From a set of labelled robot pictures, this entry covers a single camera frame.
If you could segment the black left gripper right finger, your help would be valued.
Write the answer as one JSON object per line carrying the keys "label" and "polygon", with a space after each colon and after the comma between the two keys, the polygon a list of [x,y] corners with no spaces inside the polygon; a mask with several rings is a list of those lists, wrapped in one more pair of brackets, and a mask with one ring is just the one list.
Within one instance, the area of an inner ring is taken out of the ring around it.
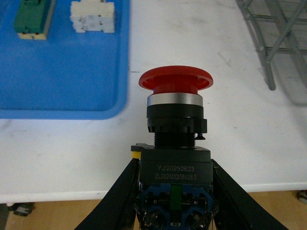
{"label": "black left gripper right finger", "polygon": [[285,230],[215,160],[213,196],[218,202],[214,223],[218,230]]}

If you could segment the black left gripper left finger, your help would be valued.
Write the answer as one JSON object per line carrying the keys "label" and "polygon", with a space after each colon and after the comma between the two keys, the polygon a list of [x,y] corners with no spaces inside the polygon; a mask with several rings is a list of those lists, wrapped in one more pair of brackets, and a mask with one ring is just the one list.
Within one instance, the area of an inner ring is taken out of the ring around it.
{"label": "black left gripper left finger", "polygon": [[132,230],[139,193],[139,161],[132,159],[101,202],[76,227],[77,230]]}

